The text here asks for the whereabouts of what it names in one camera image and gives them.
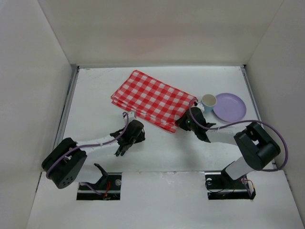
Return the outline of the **red checkered cloth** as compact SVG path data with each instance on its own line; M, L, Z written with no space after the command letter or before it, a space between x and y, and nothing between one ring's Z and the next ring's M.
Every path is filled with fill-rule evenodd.
M195 96L165 84L139 70L111 95L112 104L135 111L142 118L166 131L175 133L175 122L189 108Z

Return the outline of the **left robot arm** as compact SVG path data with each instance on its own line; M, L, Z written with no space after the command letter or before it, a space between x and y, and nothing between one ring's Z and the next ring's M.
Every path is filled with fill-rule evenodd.
M58 189L72 182L97 183L100 177L85 175L82 168L87 159L96 160L102 156L123 156L134 144L145 140L144 125L137 120L130 121L123 129L104 138L76 142L68 137L63 139L43 160L41 167L46 178L53 181Z

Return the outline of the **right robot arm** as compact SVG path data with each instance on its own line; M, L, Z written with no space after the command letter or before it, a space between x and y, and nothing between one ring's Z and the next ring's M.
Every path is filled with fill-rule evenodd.
M279 145L258 124L251 122L241 130L236 127L213 127L215 123L205 120L197 107L189 108L175 124L192 131L196 137L207 143L225 143L237 146L241 157L221 171L221 189L230 189L237 181L252 171L260 171L281 152Z

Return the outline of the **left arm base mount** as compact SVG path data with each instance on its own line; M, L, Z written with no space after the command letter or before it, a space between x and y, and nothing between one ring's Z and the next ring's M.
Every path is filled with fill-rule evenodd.
M122 173L108 173L97 163L94 166L90 180L79 182L76 200L120 200Z

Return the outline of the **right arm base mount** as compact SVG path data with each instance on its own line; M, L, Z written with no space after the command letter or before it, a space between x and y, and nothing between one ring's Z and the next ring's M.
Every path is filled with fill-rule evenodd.
M246 175L232 180L221 171L205 172L205 187L209 200L254 200L256 190Z

